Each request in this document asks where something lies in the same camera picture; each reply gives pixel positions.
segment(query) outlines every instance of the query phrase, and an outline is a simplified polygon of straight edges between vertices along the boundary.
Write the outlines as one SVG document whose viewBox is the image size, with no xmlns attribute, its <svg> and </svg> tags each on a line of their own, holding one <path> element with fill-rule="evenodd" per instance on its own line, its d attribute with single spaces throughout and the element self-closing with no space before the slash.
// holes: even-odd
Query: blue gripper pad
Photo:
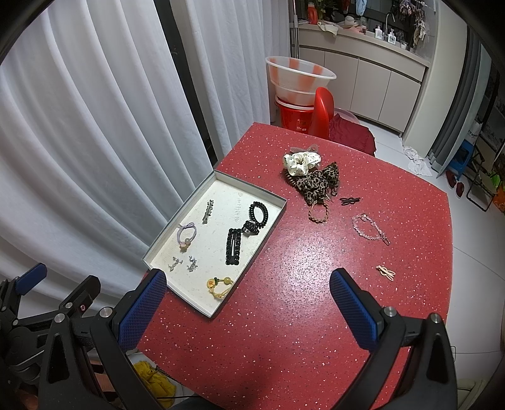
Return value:
<svg viewBox="0 0 505 410">
<path fill-rule="evenodd" d="M 330 292 L 359 347 L 370 352 L 374 351 L 378 343 L 379 330 L 382 331 L 378 329 L 378 325 L 383 326 L 380 316 L 377 316 L 380 305 L 368 292 L 360 289 L 345 269 L 336 269 L 331 273 Z"/>
<path fill-rule="evenodd" d="M 137 347 L 166 291 L 167 278 L 158 271 L 119 324 L 118 344 L 123 352 Z"/>
<path fill-rule="evenodd" d="M 44 264 L 37 264 L 16 281 L 16 293 L 26 295 L 47 276 Z"/>
</svg>

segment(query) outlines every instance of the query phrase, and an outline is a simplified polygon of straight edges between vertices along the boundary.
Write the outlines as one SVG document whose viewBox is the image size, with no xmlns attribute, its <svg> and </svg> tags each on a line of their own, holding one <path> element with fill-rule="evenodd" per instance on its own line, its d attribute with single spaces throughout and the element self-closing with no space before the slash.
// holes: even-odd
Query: speckled red tabletop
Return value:
<svg viewBox="0 0 505 410">
<path fill-rule="evenodd" d="M 322 166 L 338 163 L 337 198 L 361 197 L 350 206 L 330 203 L 323 224 L 308 220 L 303 197 L 282 175 L 290 147 L 312 143 Z M 335 268 L 404 316 L 437 311 L 445 319 L 452 228 L 447 195 L 435 186 L 343 145 L 262 124 L 251 126 L 218 169 L 286 198 L 287 210 L 215 319 L 167 293 L 139 348 L 174 379 L 227 410 L 331 408 L 368 356 L 330 295 Z M 361 213 L 391 246 L 358 236 L 352 217 Z M 395 271 L 394 282 L 376 265 Z M 376 406 L 388 400 L 406 358 L 403 349 Z"/>
</svg>

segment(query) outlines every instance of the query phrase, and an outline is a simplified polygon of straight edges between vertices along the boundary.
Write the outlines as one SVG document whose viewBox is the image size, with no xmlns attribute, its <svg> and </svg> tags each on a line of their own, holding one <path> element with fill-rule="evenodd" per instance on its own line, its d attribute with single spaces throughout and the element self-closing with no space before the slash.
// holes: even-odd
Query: shoe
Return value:
<svg viewBox="0 0 505 410">
<path fill-rule="evenodd" d="M 456 196 L 461 198 L 463 196 L 463 192 L 465 192 L 465 184 L 463 182 L 458 182 L 456 184 Z"/>
<path fill-rule="evenodd" d="M 452 171 L 445 171 L 445 177 L 447 178 L 447 183 L 449 184 L 449 188 L 450 189 L 454 189 L 454 187 L 456 186 L 456 175 L 454 172 Z"/>
</svg>

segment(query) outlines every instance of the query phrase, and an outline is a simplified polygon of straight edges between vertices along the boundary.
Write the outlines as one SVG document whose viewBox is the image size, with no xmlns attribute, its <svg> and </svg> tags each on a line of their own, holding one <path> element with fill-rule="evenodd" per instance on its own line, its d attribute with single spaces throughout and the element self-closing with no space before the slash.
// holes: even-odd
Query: red bucket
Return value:
<svg viewBox="0 0 505 410">
<path fill-rule="evenodd" d="M 294 106 L 275 96 L 281 114 L 282 128 L 307 134 L 312 122 L 314 107 Z"/>
</svg>

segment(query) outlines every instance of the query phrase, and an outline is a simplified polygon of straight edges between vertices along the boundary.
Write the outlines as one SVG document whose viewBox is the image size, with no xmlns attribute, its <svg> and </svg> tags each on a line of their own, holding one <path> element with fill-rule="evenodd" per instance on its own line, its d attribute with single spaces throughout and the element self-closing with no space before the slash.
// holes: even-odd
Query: white cabinet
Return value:
<svg viewBox="0 0 505 410">
<path fill-rule="evenodd" d="M 377 121 L 386 97 L 390 76 L 391 70 L 360 60 L 350 110 Z"/>
<path fill-rule="evenodd" d="M 324 52 L 312 48 L 300 47 L 300 60 L 310 61 L 324 67 Z"/>
<path fill-rule="evenodd" d="M 350 110 L 359 59 L 342 54 L 324 53 L 324 66 L 337 75 L 337 78 L 327 85 L 333 95 L 335 107 Z"/>
<path fill-rule="evenodd" d="M 389 78 L 386 97 L 379 115 L 379 122 L 400 132 L 405 131 L 414 109 L 421 84 L 398 73 Z"/>
</svg>

